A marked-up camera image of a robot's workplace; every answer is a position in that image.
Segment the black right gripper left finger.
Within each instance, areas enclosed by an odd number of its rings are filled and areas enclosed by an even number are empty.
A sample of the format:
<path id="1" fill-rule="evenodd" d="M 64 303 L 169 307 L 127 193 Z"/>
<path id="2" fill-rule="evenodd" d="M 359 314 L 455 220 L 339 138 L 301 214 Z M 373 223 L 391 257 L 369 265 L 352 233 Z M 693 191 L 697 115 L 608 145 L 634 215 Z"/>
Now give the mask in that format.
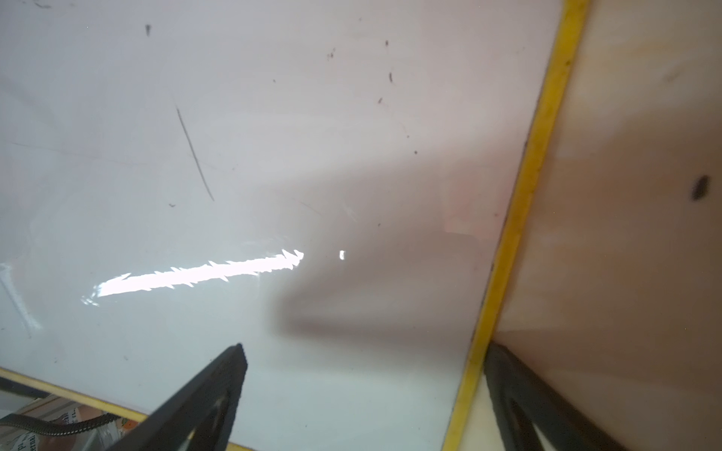
<path id="1" fill-rule="evenodd" d="M 247 369 L 243 345 L 227 348 L 111 448 L 225 450 Z"/>

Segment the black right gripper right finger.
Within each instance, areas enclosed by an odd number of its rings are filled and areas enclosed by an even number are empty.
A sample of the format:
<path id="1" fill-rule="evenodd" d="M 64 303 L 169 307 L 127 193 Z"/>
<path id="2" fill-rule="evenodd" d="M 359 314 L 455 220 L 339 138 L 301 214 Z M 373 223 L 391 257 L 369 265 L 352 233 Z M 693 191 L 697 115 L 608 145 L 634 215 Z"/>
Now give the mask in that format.
<path id="1" fill-rule="evenodd" d="M 508 348 L 492 342 L 484 374 L 502 443 L 507 450 L 622 450 Z"/>

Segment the yellow-framed whiteboard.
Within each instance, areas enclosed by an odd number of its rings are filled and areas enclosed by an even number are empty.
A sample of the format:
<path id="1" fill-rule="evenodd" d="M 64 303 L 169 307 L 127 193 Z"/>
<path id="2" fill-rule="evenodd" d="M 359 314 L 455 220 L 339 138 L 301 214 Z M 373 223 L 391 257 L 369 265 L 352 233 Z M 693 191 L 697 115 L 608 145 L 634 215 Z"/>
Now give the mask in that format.
<path id="1" fill-rule="evenodd" d="M 231 443 L 439 450 L 585 1 L 5 1 L 1 374 Z"/>

